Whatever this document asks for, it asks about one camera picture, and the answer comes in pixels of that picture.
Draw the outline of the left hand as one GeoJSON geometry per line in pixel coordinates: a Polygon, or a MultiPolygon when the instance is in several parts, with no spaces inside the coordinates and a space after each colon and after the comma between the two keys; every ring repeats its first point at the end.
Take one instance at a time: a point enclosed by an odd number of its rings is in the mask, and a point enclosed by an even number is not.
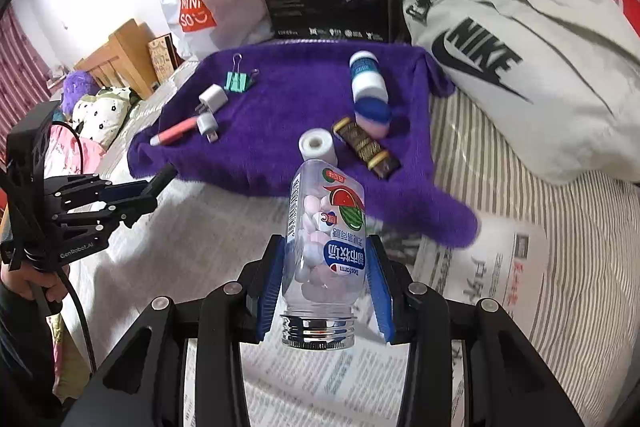
{"type": "Polygon", "coordinates": [[[1,265],[1,280],[9,291],[27,300],[35,299],[32,285],[43,288],[50,303],[60,303],[68,294],[58,275],[38,272],[28,263],[23,263],[17,270],[11,270],[9,265],[1,265]]]}

